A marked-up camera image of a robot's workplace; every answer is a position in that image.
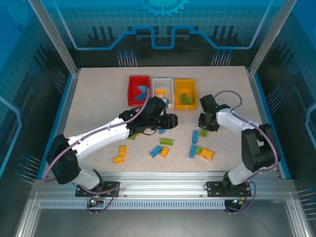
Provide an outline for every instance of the yellow bin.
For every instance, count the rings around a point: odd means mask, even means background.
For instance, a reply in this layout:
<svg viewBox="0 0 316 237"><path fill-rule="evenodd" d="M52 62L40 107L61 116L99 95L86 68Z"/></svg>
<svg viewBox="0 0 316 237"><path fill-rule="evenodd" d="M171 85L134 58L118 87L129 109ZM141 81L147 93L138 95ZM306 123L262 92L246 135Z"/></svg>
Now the yellow bin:
<svg viewBox="0 0 316 237"><path fill-rule="evenodd" d="M194 79L176 79L175 90L175 109L176 110L196 110L198 107L198 94L196 80ZM186 94L187 98L193 98L193 104L182 104L181 94Z"/></svg>

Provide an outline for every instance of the blue border strip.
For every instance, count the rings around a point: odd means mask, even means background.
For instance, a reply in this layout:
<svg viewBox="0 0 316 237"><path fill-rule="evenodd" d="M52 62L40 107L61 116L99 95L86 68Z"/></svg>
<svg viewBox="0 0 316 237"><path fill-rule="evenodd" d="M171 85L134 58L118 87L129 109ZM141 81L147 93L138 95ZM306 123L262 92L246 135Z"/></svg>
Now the blue border strip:
<svg viewBox="0 0 316 237"><path fill-rule="evenodd" d="M22 121L21 121L20 111L19 111L13 104L10 104L10 103L9 103L7 100L5 100L2 96L0 96L0 102L4 103L4 105L8 106L9 109L15 113L15 115L16 115L16 120L17 120L17 122L18 122L18 127L17 127L17 129L16 129L16 131L15 131L14 137L13 137L13 139L12 139L12 141L11 141L11 144L10 144L10 146L9 146L8 151L6 152L6 155L5 155L5 157L4 157L3 163L2 163L1 168L0 168L0 179L1 179L1 177L2 177L2 175L3 175L3 172L4 172L4 169L5 169L5 167L6 167L7 163L8 163L8 160L9 160L9 158L10 158L10 155L11 155L12 150L13 150L13 148L14 148L14 145L15 145L15 143L16 143L16 140L18 139L18 136L19 136L20 131L21 131L21 129L22 129Z"/></svg>
<svg viewBox="0 0 316 237"><path fill-rule="evenodd" d="M281 148L281 143L280 143L280 141L279 141L279 139L277 137L277 131L276 131L275 125L273 123L273 120L272 120L272 117L271 117L271 114L270 114L270 111L269 111L269 107L268 107L268 104L267 104L267 101L266 101L266 97L265 97L265 95L263 93L263 89L262 89L262 86L261 86L261 83L260 83L260 80L259 80L259 77L258 77L257 73L255 73L254 77L255 77L255 80L256 80L256 83L257 83L257 86L258 86L260 97L262 99L262 104L263 104L264 109L266 111L266 115L267 115L269 124L272 126L273 131L274 131L274 133L276 135L276 142L277 142L277 146L278 146L278 148L280 150L281 164L282 164L282 168L283 168L283 172L284 172L285 178L286 179L291 179L291 175L290 175L290 172L288 171L287 164L286 164L286 161L285 161L285 158L284 158L284 154L283 154L283 151L282 151L282 148Z"/></svg>
<svg viewBox="0 0 316 237"><path fill-rule="evenodd" d="M57 114L56 114L56 117L55 117L55 121L54 121L54 124L53 124L53 127L51 129L51 132L50 132L50 136L49 136L49 139L48 139L48 142L47 142L47 145L46 145L46 148L45 148L45 152L44 152L44 155L43 155L43 160L40 164L40 167L39 167L39 172L38 172L38 175L37 175L37 179L41 179L43 173L44 173L44 169L45 169L45 165L46 165L46 156L47 156L47 153L49 151L49 148L55 138L55 133L56 133L56 130L57 130L57 126L58 126L58 122L59 122L59 119L60 119L60 116L61 116L61 113L64 109L64 105L65 105L65 101L66 101L66 97L67 97L67 94L68 94L68 90L69 90L69 87L70 87L70 84L72 82L72 74L69 73L69 76L68 76L68 79L67 79L67 83L66 83L66 86L65 86L65 89L64 89L64 93L63 93L63 96L61 97L61 100L60 100L60 104L59 104L59 107L58 107L58 111L57 111Z"/></svg>

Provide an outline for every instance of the speckled tabletop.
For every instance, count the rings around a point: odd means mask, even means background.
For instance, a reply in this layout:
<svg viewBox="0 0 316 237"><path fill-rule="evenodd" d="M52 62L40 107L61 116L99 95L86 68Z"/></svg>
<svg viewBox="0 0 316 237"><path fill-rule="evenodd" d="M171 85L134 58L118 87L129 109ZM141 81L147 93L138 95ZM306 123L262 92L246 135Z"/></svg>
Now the speckled tabletop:
<svg viewBox="0 0 316 237"><path fill-rule="evenodd" d="M222 90L234 90L243 98L243 105L236 109L240 115L255 122L261 122L257 105L250 87L245 67L135 67L135 68L82 68L74 98L70 108L65 136L75 136L98 128L124 110L127 105L127 88L130 75L149 75L195 79L197 95L216 94ZM216 98L218 104L231 107L239 103L238 98L229 93ZM100 172L197 172L226 171L241 162L241 141L224 127L218 132L208 132L207 137L199 137L197 145L214 153L213 160L200 156L189 158L192 132L198 128L201 105L194 111L167 109L178 116L178 126L164 134L140 135L135 141L128 139L114 142L92 153L83 165L96 168ZM173 146L166 158L159 155L152 158L149 152L159 145L160 138L171 138ZM124 163L114 164L113 157L119 154L119 145L127 145Z"/></svg>

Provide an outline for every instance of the gear logo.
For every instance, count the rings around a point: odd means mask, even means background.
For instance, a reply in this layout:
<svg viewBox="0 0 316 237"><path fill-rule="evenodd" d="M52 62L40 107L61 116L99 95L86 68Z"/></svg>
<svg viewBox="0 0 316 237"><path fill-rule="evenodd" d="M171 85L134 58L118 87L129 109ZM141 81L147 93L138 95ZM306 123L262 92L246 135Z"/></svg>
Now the gear logo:
<svg viewBox="0 0 316 237"><path fill-rule="evenodd" d="M189 0L142 0L143 10L147 10L149 14L154 16L169 17L174 13L178 14L179 9L184 9L184 4Z"/></svg>
<svg viewBox="0 0 316 237"><path fill-rule="evenodd" d="M27 0L2 0L0 6L6 6L11 17L18 23L22 24L29 16L29 5Z"/></svg>

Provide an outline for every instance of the glass panel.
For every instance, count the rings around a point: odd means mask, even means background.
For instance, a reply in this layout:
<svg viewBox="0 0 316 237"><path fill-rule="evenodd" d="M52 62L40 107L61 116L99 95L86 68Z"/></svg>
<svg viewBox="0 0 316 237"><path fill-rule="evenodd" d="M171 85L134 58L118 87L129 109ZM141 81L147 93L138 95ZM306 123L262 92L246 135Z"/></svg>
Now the glass panel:
<svg viewBox="0 0 316 237"><path fill-rule="evenodd" d="M283 0L43 3L79 67L249 66Z"/></svg>
<svg viewBox="0 0 316 237"><path fill-rule="evenodd" d="M4 237L15 235L69 72L26 0L0 1L0 22L0 236Z"/></svg>
<svg viewBox="0 0 316 237"><path fill-rule="evenodd" d="M267 110L298 190L316 189L315 10L315 1L297 1L258 70Z"/></svg>

